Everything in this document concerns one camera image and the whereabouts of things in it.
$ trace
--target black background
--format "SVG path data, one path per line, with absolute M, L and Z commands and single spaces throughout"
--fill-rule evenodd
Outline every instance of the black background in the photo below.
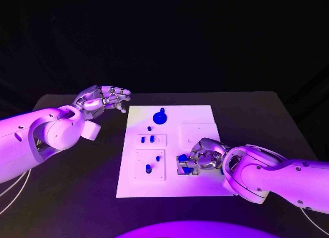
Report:
M 92 85 L 274 91 L 329 161 L 329 1 L 1 1 L 0 119 Z

